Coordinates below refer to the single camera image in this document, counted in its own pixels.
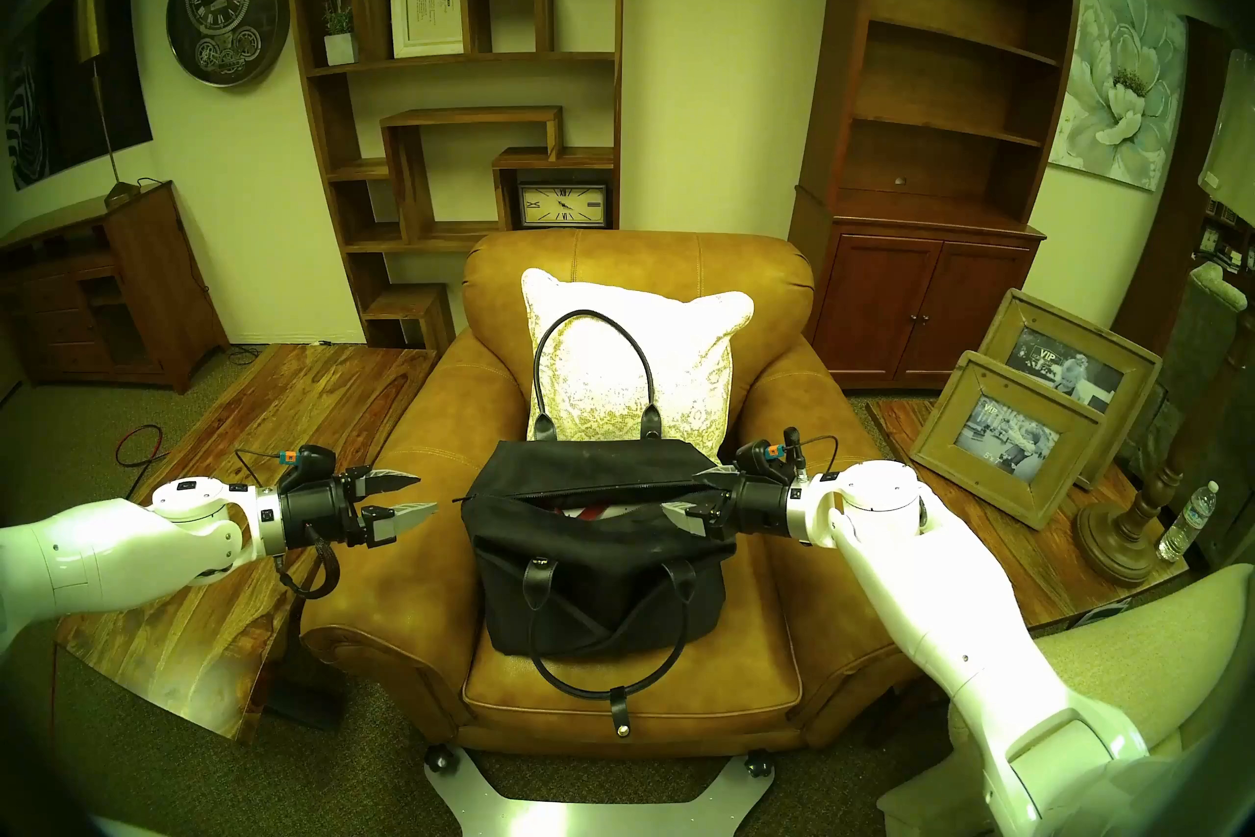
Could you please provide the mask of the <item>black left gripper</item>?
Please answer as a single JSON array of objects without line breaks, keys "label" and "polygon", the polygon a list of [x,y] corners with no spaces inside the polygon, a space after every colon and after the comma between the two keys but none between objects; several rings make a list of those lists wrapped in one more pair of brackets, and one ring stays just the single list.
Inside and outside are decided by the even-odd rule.
[{"label": "black left gripper", "polygon": [[435,514],[438,503],[363,506],[360,514],[356,503],[419,482],[419,477],[409,473],[370,467],[355,467],[355,471],[318,479],[301,471],[285,471],[280,477],[280,538],[285,550],[312,546],[307,528],[323,541],[349,547],[378,548],[394,543]]}]

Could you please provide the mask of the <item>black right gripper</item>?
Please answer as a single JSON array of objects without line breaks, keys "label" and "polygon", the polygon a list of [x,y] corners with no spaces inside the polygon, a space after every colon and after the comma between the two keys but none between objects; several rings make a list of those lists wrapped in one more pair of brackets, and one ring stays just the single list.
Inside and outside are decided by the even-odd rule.
[{"label": "black right gripper", "polygon": [[797,538],[788,512],[793,482],[750,476],[735,467],[712,467],[690,482],[694,488],[717,489],[723,498],[719,509],[681,499],[663,502],[661,511],[676,530],[722,541],[742,533]]}]

